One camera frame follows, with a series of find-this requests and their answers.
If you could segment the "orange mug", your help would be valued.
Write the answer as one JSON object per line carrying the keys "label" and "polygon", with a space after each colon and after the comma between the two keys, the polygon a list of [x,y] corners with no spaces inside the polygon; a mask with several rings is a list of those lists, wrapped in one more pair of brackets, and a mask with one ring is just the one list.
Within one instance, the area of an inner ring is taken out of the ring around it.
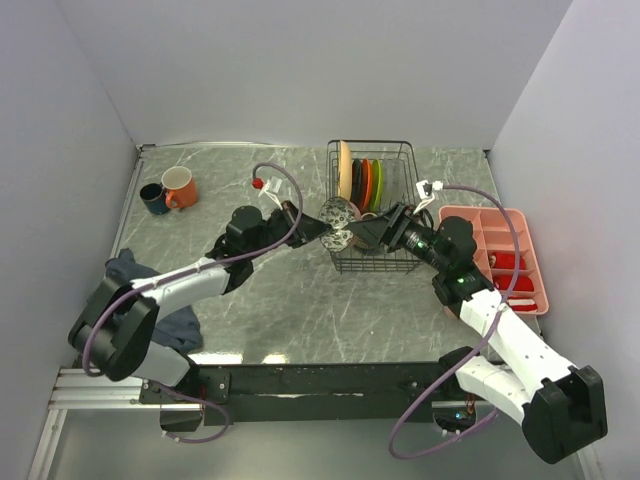
{"label": "orange mug", "polygon": [[192,207],[198,200],[197,187],[192,172],[184,166],[174,166],[161,177],[166,191],[165,204],[169,209]]}

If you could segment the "pink patterned bowl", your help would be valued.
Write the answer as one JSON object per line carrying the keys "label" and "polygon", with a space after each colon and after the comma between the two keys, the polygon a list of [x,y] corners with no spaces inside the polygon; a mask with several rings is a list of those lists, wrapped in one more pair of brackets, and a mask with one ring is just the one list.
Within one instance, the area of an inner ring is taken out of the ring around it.
{"label": "pink patterned bowl", "polygon": [[321,207],[319,218],[331,226],[331,230],[320,238],[326,250],[338,253],[354,243],[354,233],[347,225],[359,221],[361,212],[352,202],[342,197],[329,198]]}

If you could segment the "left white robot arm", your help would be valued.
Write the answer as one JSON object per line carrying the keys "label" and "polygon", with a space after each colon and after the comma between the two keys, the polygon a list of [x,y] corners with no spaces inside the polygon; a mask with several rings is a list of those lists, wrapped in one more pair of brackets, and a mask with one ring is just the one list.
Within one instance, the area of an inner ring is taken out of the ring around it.
{"label": "left white robot arm", "polygon": [[240,287],[252,261],[281,245],[304,246],[331,226],[286,201],[268,218],[252,206],[236,209],[225,232],[198,261],[151,278],[105,277],[68,334],[93,375],[117,382],[136,377],[164,385],[176,401],[193,399],[200,388],[197,368],[185,354],[153,340],[158,321],[209,297]]}

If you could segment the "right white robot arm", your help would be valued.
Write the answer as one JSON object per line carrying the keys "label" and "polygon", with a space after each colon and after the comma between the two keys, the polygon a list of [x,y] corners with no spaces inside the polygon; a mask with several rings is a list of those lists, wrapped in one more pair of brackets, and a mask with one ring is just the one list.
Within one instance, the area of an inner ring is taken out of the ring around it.
{"label": "right white robot arm", "polygon": [[438,387],[450,398],[466,392],[481,397],[518,423],[532,450],[549,464],[607,435],[601,376],[556,353],[510,308],[474,262],[477,245],[470,221],[450,216],[433,229],[420,224],[409,207],[396,204],[347,228],[371,245],[403,249],[434,268],[437,298],[505,363],[497,367],[477,348],[464,349],[424,397]]}

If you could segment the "dark blue mug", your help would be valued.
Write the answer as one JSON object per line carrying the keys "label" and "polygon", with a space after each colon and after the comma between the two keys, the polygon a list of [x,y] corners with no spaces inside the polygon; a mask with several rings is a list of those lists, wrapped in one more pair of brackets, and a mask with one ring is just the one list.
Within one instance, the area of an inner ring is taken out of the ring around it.
{"label": "dark blue mug", "polygon": [[139,197],[146,209],[153,215],[164,215],[170,210],[166,205],[166,190],[162,184],[149,183],[144,185],[139,191]]}

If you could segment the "dark brown patterned bowl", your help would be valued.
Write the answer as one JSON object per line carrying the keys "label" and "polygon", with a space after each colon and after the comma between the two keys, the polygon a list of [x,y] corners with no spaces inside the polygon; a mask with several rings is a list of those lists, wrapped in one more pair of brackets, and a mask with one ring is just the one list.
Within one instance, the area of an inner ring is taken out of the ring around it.
{"label": "dark brown patterned bowl", "polygon": [[379,247],[377,237],[372,231],[370,220],[378,218],[378,214],[374,212],[364,213],[358,221],[351,222],[348,229],[353,233],[353,246],[362,251],[376,250]]}

